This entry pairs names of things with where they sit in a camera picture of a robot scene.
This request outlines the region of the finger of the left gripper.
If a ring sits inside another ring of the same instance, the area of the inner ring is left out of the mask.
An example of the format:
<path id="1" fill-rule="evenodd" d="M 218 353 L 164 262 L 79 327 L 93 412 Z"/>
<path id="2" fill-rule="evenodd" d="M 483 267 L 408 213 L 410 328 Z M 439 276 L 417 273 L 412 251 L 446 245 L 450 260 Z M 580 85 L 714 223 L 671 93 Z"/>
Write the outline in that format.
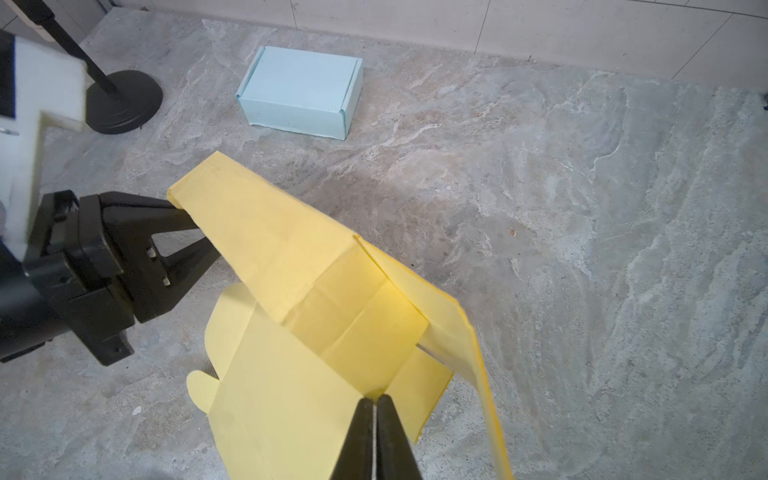
<path id="1" fill-rule="evenodd" d="M 155 234 L 194 229 L 186 212 L 166 200 L 121 192 L 102 193 L 99 202 L 122 281 L 195 282 L 201 277 L 200 242 L 164 256 L 153 241 Z"/>
<path id="2" fill-rule="evenodd" d="M 149 237 L 131 261 L 131 295 L 137 320 L 145 323 L 173 310 L 219 257 L 207 238 L 163 256 Z"/>

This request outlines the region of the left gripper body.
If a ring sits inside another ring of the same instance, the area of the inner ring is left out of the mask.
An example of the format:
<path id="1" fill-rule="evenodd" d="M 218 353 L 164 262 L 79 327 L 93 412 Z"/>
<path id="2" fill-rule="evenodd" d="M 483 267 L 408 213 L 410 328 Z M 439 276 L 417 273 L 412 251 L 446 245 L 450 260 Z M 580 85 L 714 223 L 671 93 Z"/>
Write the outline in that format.
<path id="1" fill-rule="evenodd" d="M 25 274 L 90 353 L 109 366 L 134 353 L 126 330 L 135 324 L 122 265 L 106 235 L 99 197 L 69 191 L 42 197 Z"/>

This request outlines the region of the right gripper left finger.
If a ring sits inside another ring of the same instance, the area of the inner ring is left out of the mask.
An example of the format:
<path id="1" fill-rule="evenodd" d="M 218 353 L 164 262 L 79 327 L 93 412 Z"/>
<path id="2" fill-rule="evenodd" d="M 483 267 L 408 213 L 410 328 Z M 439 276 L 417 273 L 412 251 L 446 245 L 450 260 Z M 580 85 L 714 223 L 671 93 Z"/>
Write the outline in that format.
<path id="1" fill-rule="evenodd" d="M 331 480 L 371 480 L 373 474 L 374 404 L 361 399 L 355 409 Z"/>

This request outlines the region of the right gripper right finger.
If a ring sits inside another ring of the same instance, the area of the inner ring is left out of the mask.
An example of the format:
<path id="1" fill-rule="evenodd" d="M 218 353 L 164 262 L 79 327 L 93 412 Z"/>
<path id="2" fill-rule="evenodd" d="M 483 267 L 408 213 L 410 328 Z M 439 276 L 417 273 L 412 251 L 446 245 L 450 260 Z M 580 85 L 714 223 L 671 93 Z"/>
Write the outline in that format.
<path id="1" fill-rule="evenodd" d="M 376 478 L 378 480 L 422 480 L 422 475 L 389 395 L 376 405 Z"/>

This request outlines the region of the yellow paper box stack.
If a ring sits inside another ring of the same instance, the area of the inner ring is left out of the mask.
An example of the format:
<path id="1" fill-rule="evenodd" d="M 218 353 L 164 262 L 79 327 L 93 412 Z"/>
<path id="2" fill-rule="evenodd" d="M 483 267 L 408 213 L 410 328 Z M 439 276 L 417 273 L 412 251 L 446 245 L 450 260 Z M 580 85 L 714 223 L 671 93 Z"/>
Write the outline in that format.
<path id="1" fill-rule="evenodd" d="M 232 479 L 330 479 L 358 402 L 389 395 L 412 445 L 454 375 L 478 394 L 495 474 L 512 477 L 476 332 L 459 302 L 222 153 L 173 184 L 237 281 L 187 389 Z"/>

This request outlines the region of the light blue paper box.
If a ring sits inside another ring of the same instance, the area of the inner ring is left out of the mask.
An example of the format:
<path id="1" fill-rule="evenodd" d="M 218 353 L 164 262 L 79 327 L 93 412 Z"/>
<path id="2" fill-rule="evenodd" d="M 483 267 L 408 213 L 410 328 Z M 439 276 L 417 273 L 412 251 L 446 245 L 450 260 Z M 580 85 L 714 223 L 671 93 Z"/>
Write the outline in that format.
<path id="1" fill-rule="evenodd" d="M 250 125 L 344 140 L 363 83 L 363 60 L 262 46 L 236 98 Z"/>

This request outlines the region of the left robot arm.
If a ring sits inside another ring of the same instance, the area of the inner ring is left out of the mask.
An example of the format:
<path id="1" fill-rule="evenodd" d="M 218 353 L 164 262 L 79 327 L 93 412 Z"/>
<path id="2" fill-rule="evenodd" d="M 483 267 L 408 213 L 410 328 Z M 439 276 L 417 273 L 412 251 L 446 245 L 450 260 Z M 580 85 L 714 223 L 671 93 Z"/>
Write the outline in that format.
<path id="1" fill-rule="evenodd" d="M 133 353 L 126 332 L 171 311 L 219 258 L 207 238 L 164 256 L 154 236 L 195 229 L 167 200 L 46 194 L 26 256 L 1 249 L 1 360 L 73 332 L 103 365 Z"/>

